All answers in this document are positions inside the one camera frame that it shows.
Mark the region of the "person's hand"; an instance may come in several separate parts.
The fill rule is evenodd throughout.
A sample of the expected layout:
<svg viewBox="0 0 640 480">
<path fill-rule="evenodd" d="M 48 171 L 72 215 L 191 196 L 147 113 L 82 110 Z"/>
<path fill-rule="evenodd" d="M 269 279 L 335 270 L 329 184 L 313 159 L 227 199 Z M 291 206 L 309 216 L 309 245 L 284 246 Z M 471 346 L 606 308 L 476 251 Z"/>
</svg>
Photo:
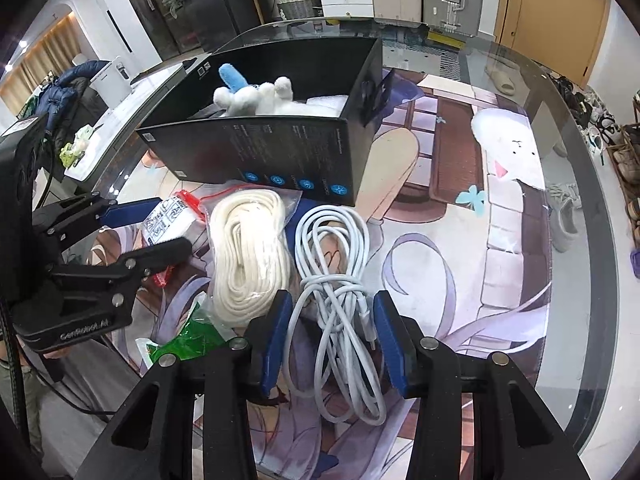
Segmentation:
<svg viewBox="0 0 640 480">
<path fill-rule="evenodd" d="M 64 347 L 64 348 L 59 348 L 59 349 L 56 349 L 54 351 L 47 352 L 43 356 L 48 360 L 63 359 L 63 358 L 66 358 L 66 356 L 68 356 L 70 354 L 72 349 L 73 349 L 72 346 L 67 346 L 67 347 Z"/>
</svg>

